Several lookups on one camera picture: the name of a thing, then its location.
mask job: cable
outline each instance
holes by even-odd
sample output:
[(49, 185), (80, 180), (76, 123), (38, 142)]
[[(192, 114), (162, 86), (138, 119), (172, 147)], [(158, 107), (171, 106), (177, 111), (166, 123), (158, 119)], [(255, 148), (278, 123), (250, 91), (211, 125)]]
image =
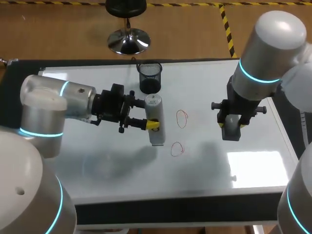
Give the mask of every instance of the cable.
[(302, 128), (303, 142), (304, 142), (304, 146), (307, 148), (307, 146), (309, 145), (309, 139), (308, 139), (306, 115), (303, 111), (300, 111), (300, 117), (301, 117), (301, 128)]

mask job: stool pole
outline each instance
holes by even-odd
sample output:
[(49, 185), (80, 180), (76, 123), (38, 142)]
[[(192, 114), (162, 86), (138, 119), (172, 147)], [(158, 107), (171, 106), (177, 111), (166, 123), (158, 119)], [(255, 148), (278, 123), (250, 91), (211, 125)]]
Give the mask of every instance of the stool pole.
[(129, 18), (124, 18), (124, 26), (125, 26), (125, 32), (127, 35), (131, 34), (131, 24)]

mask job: blue led ring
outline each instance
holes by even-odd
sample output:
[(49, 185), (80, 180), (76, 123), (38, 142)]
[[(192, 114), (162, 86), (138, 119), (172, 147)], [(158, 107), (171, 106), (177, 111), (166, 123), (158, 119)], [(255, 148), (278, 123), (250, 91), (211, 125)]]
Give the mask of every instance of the blue led ring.
[(59, 203), (57, 216), (55, 217), (53, 223), (51, 224), (50, 228), (47, 230), (47, 232), (45, 234), (49, 234), (52, 231), (52, 229), (54, 228), (56, 222), (59, 219), (59, 215), (60, 215), (60, 212), (61, 212), (62, 206), (63, 206), (63, 188), (62, 188), (62, 185), (59, 181), (59, 178), (57, 176), (56, 176), (56, 178), (58, 179), (58, 183), (59, 183), (59, 187), (60, 187), (60, 203)]
[(242, 64), (241, 64), (241, 62), (240, 62), (240, 60), (239, 60), (239, 66), (240, 66), (240, 69), (242, 70), (242, 72), (243, 72), (248, 78), (250, 78), (250, 79), (252, 79), (252, 80), (254, 80), (254, 81), (257, 81), (257, 82), (260, 82), (260, 83), (266, 83), (266, 84), (268, 84), (268, 83), (275, 83), (275, 82), (278, 82), (279, 80), (281, 80), (281, 79), (274, 79), (274, 80), (261, 80), (261, 79), (257, 79), (257, 78), (252, 77), (251, 75), (249, 75), (249, 74), (244, 70), (244, 68), (243, 68), (243, 66), (242, 66)]
[(67, 82), (65, 82), (65, 83), (63, 84), (63, 86), (62, 86), (62, 88), (61, 88), (61, 90), (60, 90), (60, 93), (59, 93), (60, 96), (63, 96), (64, 89), (65, 89), (65, 87), (66, 87), (66, 85), (67, 85), (68, 83), (69, 83), (69, 81), (67, 81)]
[(40, 134), (40, 133), (32, 133), (29, 131), (26, 131), (22, 128), (19, 129), (22, 133), (30, 135), (30, 136), (34, 136), (34, 137), (60, 137), (63, 135), (63, 133), (58, 133), (58, 134)]
[(288, 206), (289, 209), (292, 213), (293, 218), (296, 220), (297, 224), (299, 225), (299, 227), (306, 233), (306, 234), (310, 234), (303, 226), (302, 224), (299, 222), (298, 218), (296, 217), (296, 215), (293, 212), (292, 206), (291, 206), (291, 202), (289, 201), (289, 193), (288, 193), (289, 187), (287, 188), (287, 200), (288, 200)]

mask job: red ink marking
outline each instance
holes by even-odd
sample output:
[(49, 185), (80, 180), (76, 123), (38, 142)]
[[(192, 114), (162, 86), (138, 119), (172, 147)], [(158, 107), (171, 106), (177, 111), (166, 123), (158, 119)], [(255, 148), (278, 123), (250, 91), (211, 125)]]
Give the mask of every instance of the red ink marking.
[[(173, 154), (172, 154), (172, 148), (174, 147), (175, 144), (179, 144), (179, 145), (181, 146), (181, 153), (179, 153), (178, 155), (173, 155)], [(171, 146), (171, 151), (170, 151), (171, 156), (176, 157), (176, 156), (179, 156), (179, 155), (181, 155), (181, 154), (183, 154), (183, 153), (184, 153), (184, 148), (183, 148), (183, 146), (182, 146), (182, 144), (181, 144), (180, 142), (177, 141), (177, 142), (175, 142), (175, 143), (172, 144), (172, 146)]]
[[(180, 126), (179, 121), (177, 120), (177, 114), (178, 114), (180, 111), (181, 111), (181, 112), (184, 114), (184, 116), (185, 116), (185, 125), (184, 125), (183, 127)], [(183, 128), (186, 127), (186, 125), (187, 125), (187, 119), (188, 119), (188, 118), (189, 118), (189, 116), (188, 116), (188, 114), (187, 114), (185, 111), (183, 111), (183, 110), (178, 110), (178, 111), (176, 112), (176, 123), (177, 123), (177, 125), (179, 126), (179, 128), (183, 129)]]

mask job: chrome stool base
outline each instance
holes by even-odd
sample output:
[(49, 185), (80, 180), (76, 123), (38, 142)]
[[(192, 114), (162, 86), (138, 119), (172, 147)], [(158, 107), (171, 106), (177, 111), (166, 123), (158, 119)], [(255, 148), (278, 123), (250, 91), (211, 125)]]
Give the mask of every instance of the chrome stool base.
[(151, 39), (146, 32), (131, 28), (128, 32), (125, 29), (113, 32), (107, 42), (108, 47), (118, 54), (134, 55), (146, 50), (151, 44)]

